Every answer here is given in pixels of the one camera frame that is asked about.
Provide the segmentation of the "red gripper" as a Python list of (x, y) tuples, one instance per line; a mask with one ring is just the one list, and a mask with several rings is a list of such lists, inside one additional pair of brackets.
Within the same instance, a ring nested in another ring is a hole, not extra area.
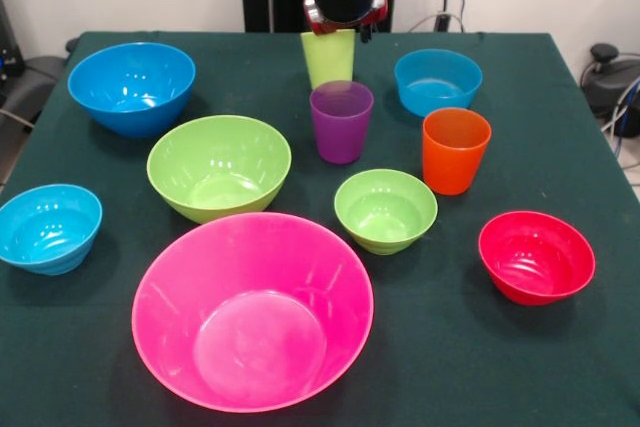
[(304, 13), (316, 35), (358, 29), (361, 42), (367, 44), (375, 23), (387, 17), (388, 0), (304, 0)]

